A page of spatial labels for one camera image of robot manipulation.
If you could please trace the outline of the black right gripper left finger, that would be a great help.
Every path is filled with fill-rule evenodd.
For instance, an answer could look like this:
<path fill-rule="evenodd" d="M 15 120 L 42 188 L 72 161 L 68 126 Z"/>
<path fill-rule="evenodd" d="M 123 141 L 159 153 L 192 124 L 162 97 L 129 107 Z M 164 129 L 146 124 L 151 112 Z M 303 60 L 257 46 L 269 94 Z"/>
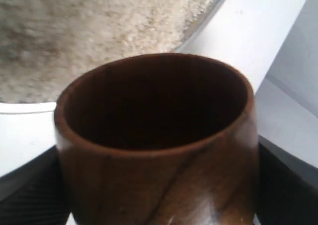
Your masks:
<path fill-rule="evenodd" d="M 1 176 L 2 225 L 65 225 L 70 213 L 56 147 Z"/>

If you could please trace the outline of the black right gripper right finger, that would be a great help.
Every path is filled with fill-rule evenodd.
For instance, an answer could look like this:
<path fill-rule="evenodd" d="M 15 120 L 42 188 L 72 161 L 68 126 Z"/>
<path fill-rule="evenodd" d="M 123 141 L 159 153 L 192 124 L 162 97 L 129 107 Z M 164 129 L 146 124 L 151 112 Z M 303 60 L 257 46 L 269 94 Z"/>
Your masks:
<path fill-rule="evenodd" d="M 259 137 L 256 225 L 316 225 L 318 169 Z"/>

